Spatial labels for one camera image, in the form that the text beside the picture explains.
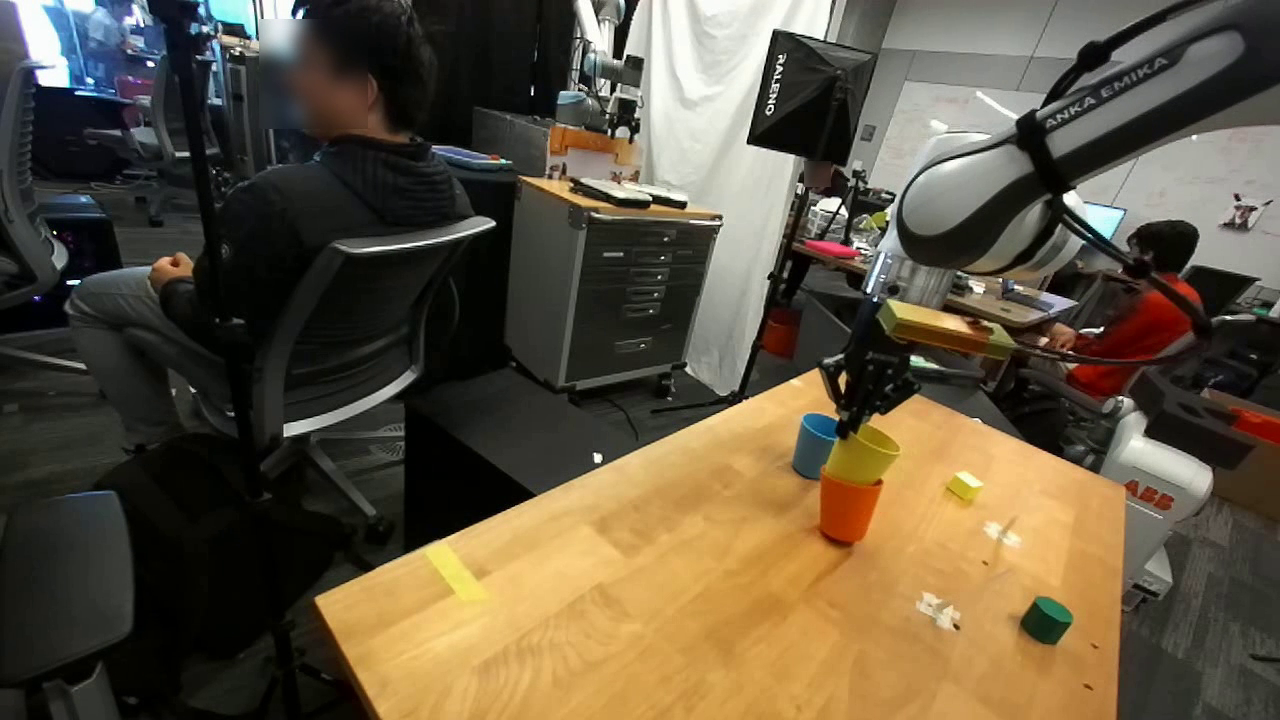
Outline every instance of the white panel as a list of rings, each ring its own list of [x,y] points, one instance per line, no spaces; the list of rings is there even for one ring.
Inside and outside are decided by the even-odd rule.
[[[1032,58],[1056,0],[896,0],[886,47]]]

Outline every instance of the tape marker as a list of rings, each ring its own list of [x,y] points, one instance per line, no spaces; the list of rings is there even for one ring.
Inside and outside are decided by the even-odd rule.
[[[1022,532],[1013,532],[1013,524],[1018,524],[1018,518],[1013,519],[1005,519],[1005,524],[983,524],[983,532],[990,532],[990,540],[996,545],[996,550],[1023,550],[1023,536]]]
[[[939,633],[959,633],[959,609],[943,603],[932,594],[921,594],[918,612],[927,617]]]
[[[428,564],[452,587],[455,601],[466,601],[466,603],[483,601],[481,582],[467,573],[467,564],[447,545],[428,545]]]

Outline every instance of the black jacket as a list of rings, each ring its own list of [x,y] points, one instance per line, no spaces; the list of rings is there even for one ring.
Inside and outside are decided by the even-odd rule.
[[[163,285],[162,305],[187,336],[215,349],[211,315],[274,328],[293,290],[341,236],[387,236],[473,215],[455,176],[424,145],[330,141],[312,163],[286,163],[241,185],[220,208],[220,270]]]

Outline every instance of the small cube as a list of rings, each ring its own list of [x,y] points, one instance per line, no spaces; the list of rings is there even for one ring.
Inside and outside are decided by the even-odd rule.
[[[974,504],[981,491],[983,491],[983,482],[978,482],[974,472],[958,472],[948,482],[948,491],[959,500],[959,504]]]

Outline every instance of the desk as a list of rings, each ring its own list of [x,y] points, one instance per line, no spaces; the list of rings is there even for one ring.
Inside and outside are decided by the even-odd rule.
[[[1013,305],[1013,299],[1000,299],[1000,298],[983,298],[983,294],[970,294],[970,298],[954,298],[948,294],[943,310],[1005,326],[1013,334],[1051,321],[1051,313],[1042,313],[1042,310],[1027,310],[1027,305]]]
[[[323,594],[321,621],[387,720],[1118,718],[1119,484],[918,396],[886,419],[903,456],[874,536],[842,551],[788,472],[813,407],[800,378],[447,536],[483,601],[419,550]],[[958,469],[990,482],[978,508],[943,497]],[[993,560],[1010,518],[1022,550]],[[1038,594],[1076,612],[1062,650],[1018,628]]]

